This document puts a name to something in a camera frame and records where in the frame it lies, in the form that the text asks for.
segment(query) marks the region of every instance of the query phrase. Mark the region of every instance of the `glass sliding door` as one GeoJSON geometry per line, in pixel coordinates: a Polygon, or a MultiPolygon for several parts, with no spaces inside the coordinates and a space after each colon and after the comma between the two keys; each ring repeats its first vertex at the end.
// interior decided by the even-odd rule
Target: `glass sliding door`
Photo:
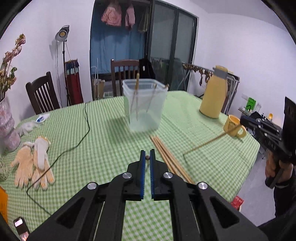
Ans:
{"type": "Polygon", "coordinates": [[[173,74],[170,90],[187,90],[186,80],[182,62],[192,63],[191,45],[192,36],[195,39],[194,18],[184,13],[179,13],[178,16],[178,31],[176,39],[175,55],[173,59],[173,74]]]}
{"type": "Polygon", "coordinates": [[[152,30],[150,61],[156,79],[166,83],[173,41],[175,11],[156,4],[152,30]]]}
{"type": "Polygon", "coordinates": [[[155,3],[150,61],[156,79],[169,90],[187,90],[182,62],[192,63],[197,18],[174,6],[155,3]]]}

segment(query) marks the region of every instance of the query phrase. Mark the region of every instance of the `dried flower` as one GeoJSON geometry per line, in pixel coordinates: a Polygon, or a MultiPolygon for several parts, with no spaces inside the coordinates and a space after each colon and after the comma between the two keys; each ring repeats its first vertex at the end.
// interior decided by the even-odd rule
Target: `dried flower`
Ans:
{"type": "Polygon", "coordinates": [[[11,85],[13,85],[13,84],[15,83],[16,80],[17,80],[16,77],[12,78],[12,80],[11,80],[11,85]]]}
{"type": "Polygon", "coordinates": [[[12,49],[13,57],[17,56],[22,51],[22,46],[17,46],[12,49]]]}
{"type": "Polygon", "coordinates": [[[21,34],[15,41],[15,45],[22,45],[22,44],[25,44],[26,43],[26,37],[24,34],[21,34]]]}
{"type": "Polygon", "coordinates": [[[12,58],[13,58],[13,54],[12,54],[12,52],[6,52],[5,53],[5,58],[3,59],[3,62],[4,63],[8,63],[9,61],[11,61],[12,60],[12,58]]]}
{"type": "Polygon", "coordinates": [[[5,57],[3,58],[2,65],[0,67],[0,101],[5,98],[5,93],[10,87],[15,83],[17,78],[15,77],[16,67],[13,67],[10,70],[10,75],[8,72],[10,69],[11,60],[17,56],[22,51],[22,44],[26,43],[26,37],[24,34],[19,35],[15,41],[15,47],[12,49],[12,52],[6,52],[5,57]]]}

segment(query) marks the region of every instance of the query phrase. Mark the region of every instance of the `smartphone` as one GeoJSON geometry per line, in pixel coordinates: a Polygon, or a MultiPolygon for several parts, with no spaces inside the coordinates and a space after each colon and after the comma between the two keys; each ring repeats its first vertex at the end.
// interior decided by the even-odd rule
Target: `smartphone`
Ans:
{"type": "Polygon", "coordinates": [[[24,218],[19,217],[19,218],[15,219],[13,221],[13,223],[15,225],[17,233],[20,236],[21,241],[26,241],[29,234],[30,234],[30,231],[29,231],[29,229],[28,229],[28,227],[26,225],[26,222],[25,222],[24,218]]]}

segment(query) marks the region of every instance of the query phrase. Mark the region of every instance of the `floor lamp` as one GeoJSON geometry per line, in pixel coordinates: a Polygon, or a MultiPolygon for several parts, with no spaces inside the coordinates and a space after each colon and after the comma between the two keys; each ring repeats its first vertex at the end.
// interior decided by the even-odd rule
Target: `floor lamp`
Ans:
{"type": "Polygon", "coordinates": [[[55,36],[56,41],[63,42],[63,69],[64,69],[64,77],[65,77],[66,91],[67,91],[67,106],[71,105],[69,90],[67,86],[66,73],[65,73],[65,42],[67,42],[69,31],[70,31],[70,26],[65,25],[60,29],[60,31],[55,36]]]}

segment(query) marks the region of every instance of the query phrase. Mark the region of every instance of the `metal screw cap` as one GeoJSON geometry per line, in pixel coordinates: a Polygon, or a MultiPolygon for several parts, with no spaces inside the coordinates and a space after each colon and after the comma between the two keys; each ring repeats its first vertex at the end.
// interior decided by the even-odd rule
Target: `metal screw cap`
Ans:
{"type": "Polygon", "coordinates": [[[129,179],[129,178],[132,177],[132,174],[131,174],[130,172],[125,172],[125,173],[122,174],[122,177],[123,177],[124,179],[129,179]]]}
{"type": "Polygon", "coordinates": [[[202,190],[205,190],[205,189],[207,189],[207,184],[206,183],[199,183],[198,187],[202,190]]]}
{"type": "Polygon", "coordinates": [[[164,177],[164,178],[167,178],[167,179],[170,179],[170,178],[173,177],[173,174],[170,173],[170,172],[165,172],[165,173],[163,174],[163,177],[164,177]]]}
{"type": "Polygon", "coordinates": [[[95,183],[89,183],[89,184],[87,184],[87,188],[89,190],[96,189],[96,184],[95,183]]]}

